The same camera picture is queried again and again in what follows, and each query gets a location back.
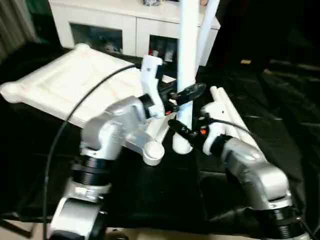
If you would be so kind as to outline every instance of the black tablecloth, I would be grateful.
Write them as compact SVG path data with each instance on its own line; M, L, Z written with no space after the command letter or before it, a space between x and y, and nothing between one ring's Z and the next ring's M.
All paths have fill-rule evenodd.
M15 80L6 73L6 81ZM203 69L198 82L222 86L268 160L287 174L297 206L309 226L319 224L319 81L279 78L235 70ZM209 88L194 103L194 115L212 101ZM24 104L1 100L2 175L0 214L4 219L41 221L43 169L46 153L61 121ZM259 237L254 213L238 184L227 179L221 161L194 150L178 155L172 150L172 132L165 156L155 167L124 149L113 170L107 198L109 226L152 227L192 233ZM79 153L80 129L65 133L53 161L49 184L52 215Z

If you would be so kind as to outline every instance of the white tray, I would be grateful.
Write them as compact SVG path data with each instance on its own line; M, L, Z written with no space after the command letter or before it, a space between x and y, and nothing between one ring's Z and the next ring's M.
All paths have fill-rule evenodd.
M78 44L74 50L29 75L2 84L0 93L9 103L25 103L64 120L95 84L130 64L86 44ZM83 128L89 119L102 113L110 104L132 95L141 96L140 77L137 68L113 76L82 104L70 122Z

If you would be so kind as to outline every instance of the curtain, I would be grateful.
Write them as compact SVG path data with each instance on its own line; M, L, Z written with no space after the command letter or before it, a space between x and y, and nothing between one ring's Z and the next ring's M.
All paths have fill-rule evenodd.
M36 40L25 0L0 0L0 63L26 42Z

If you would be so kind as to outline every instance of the white cylinder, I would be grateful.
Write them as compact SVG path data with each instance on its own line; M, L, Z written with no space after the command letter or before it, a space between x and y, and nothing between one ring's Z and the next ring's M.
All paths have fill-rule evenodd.
M242 120L241 116L239 115L237 109L235 108L234 104L230 100L226 91L222 87L220 87L220 88L218 88L218 92L219 92L220 96L223 98L223 102L229 112L229 115L231 117L232 122L234 124L239 125L240 127L243 127L244 129L248 130L245 122ZM238 132L240 139L242 141L244 141L245 143L250 144L260 150L256 141L247 132L242 131L242 130L238 130L237 132Z
M193 85L196 80L196 49L199 21L199 0L180 1L180 38L178 48L177 91ZM188 128L192 127L193 103L181 106L176 119ZM173 136L173 150L178 154L187 154L192 147L178 134Z
M202 24L201 24L198 39L197 39L196 69L195 69L196 73L198 72L198 68L199 68L201 58L205 49L205 45L207 44L207 39L209 37L212 23L216 17L218 5L219 5L219 0L209 0L205 9L205 14L202 20Z
M219 94L219 91L217 89L216 86L212 86L210 87L210 92L211 92L211 95L212 95L212 98L215 102L220 102L222 105L223 105L223 109L225 109L225 112L224 112L224 118L229 121L229 122L232 122L232 119L231 119L231 116L228 112L228 109L222 99L222 97L220 96ZM226 125L225 126L225 132L227 135L229 136L232 136L234 138L237 138L237 139L240 139L240 136L239 136L239 133L238 133L238 130L234 127L234 126L231 126L231 125Z

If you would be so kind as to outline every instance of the white stand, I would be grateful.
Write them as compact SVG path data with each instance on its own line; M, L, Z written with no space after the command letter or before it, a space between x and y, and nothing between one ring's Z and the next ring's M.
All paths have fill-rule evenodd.
M199 17L199 0L180 1L180 42L178 48L177 92L196 82L197 29ZM181 106L177 120L192 127L193 102ZM173 150L178 154L187 154L192 147L178 134L173 136Z

